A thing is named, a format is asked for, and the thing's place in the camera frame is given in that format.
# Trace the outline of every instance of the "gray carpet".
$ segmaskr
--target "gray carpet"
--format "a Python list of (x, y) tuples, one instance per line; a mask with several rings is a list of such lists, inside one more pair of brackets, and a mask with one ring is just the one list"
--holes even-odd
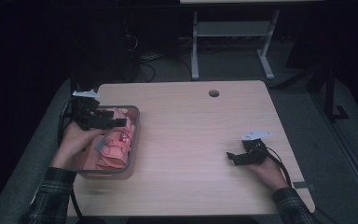
[[(214, 54), (200, 54), (200, 81), (256, 79), (264, 81), (267, 86), (273, 86), (300, 72), (284, 67), (292, 43), (273, 42), (268, 59), (276, 77), (267, 80), (256, 57), (255, 49), (259, 44), (259, 40), (253, 40), (226, 47)], [(161, 59), (148, 63), (157, 72), (153, 81), (190, 81), (190, 74), (185, 66), (185, 63), (190, 66), (190, 54), (183, 53), (181, 60)], [(143, 69), (151, 76), (149, 68), (143, 66)], [(308, 80), (300, 80), (284, 91), (270, 91), (270, 96), (303, 176), (308, 184), (315, 187), (310, 193), (316, 206), (337, 223), (358, 223), (358, 183), (329, 122), (315, 100), (323, 98), (324, 92), (315, 95), (307, 93), (305, 85)], [(342, 105), (350, 116), (350, 119), (339, 120), (335, 125), (342, 131), (358, 160), (358, 106), (351, 93), (340, 82), (337, 82), (335, 97), (336, 105)], [(52, 100), (0, 197), (1, 224), (16, 223), (32, 200), (57, 148), (58, 116), (68, 98), (69, 83), (65, 82)], [(323, 223), (331, 223), (320, 211), (316, 211), (315, 216)], [(277, 215), (259, 216), (254, 219), (265, 224), (282, 223)], [(126, 223), (127, 218), (105, 217), (105, 220), (107, 223)], [(76, 218), (68, 218), (68, 223), (75, 222)]]

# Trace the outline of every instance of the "person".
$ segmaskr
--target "person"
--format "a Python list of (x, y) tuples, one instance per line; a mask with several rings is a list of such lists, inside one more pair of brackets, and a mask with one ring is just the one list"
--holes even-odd
[[(76, 172), (70, 171), (72, 157), (80, 152), (103, 130), (83, 131), (74, 121), (65, 130), (59, 150), (40, 185), (28, 211), (22, 215), (20, 223), (66, 222), (69, 197), (75, 182)], [(284, 223), (320, 223), (308, 210), (296, 191), (289, 187), (280, 167), (270, 158), (260, 164), (247, 165), (273, 190), (272, 200)], [(77, 223), (104, 223), (100, 219), (85, 217)]]

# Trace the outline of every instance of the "floor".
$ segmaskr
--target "floor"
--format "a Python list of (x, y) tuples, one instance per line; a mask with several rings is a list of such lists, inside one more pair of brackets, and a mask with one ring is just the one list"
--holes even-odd
[[(256, 49), (262, 39), (229, 40), (225, 44), (216, 44), (205, 40), (200, 50), (199, 81), (215, 80), (262, 80), (268, 87), (277, 85), (301, 72), (286, 68), (285, 62), (293, 43), (290, 41), (272, 42), (268, 60), (275, 78), (265, 78), (263, 69), (256, 56)], [(135, 82), (143, 82), (153, 77), (152, 82), (191, 81), (189, 66), (190, 52), (182, 51), (179, 57), (159, 57), (158, 52), (144, 55), (141, 65), (145, 77)], [(336, 82), (335, 105), (342, 105), (350, 119), (331, 123), (325, 118), (323, 107), (324, 89), (320, 93), (306, 91), (309, 81), (306, 77), (294, 85), (280, 91), (269, 91), (276, 106), (283, 128), (296, 155), (296, 159), (307, 183), (312, 186), (311, 195), (317, 206), (315, 216), (323, 223), (358, 223), (358, 179), (351, 162), (347, 159), (345, 148), (351, 149), (358, 160), (358, 106), (350, 91), (339, 81)], [(34, 191), (46, 171), (56, 149), (55, 139), (46, 139), (54, 135), (56, 121), (63, 102), (69, 97), (69, 83), (65, 82), (42, 119), (30, 145), (7, 183), (0, 197), (0, 223), (14, 223), (26, 210)], [(337, 138), (341, 133), (344, 142)], [(16, 202), (8, 206), (6, 202)], [(126, 223), (127, 217), (104, 217), (106, 223)], [(278, 215), (252, 217), (258, 223), (282, 223)], [(220, 217), (221, 223), (252, 223), (248, 217)], [(75, 217), (68, 217), (68, 223), (76, 223)]]

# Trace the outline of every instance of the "plaid shirt sleeve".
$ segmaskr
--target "plaid shirt sleeve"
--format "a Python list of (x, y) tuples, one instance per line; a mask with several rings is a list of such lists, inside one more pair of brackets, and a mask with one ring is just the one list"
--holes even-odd
[(76, 172), (49, 167), (34, 201), (21, 217), (20, 223), (65, 223), (75, 178)]
[(320, 223), (292, 188), (278, 189), (272, 195), (285, 224)]

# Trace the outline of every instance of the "table top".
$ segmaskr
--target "table top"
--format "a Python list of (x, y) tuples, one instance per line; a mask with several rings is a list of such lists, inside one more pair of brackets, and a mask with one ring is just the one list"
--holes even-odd
[(180, 0), (181, 4), (202, 3), (285, 3), (285, 2), (322, 2), (324, 0)]
[[(211, 97), (210, 90), (219, 91)], [(261, 81), (105, 84), (101, 105), (136, 105), (141, 130), (132, 177), (78, 175), (85, 216), (211, 216), (276, 214), (272, 192), (226, 152), (244, 153), (241, 137), (270, 131), (263, 142), (281, 157), (293, 182), (303, 182), (265, 84)], [(297, 190), (310, 211), (308, 189)], [(68, 216), (76, 212), (70, 203)]]

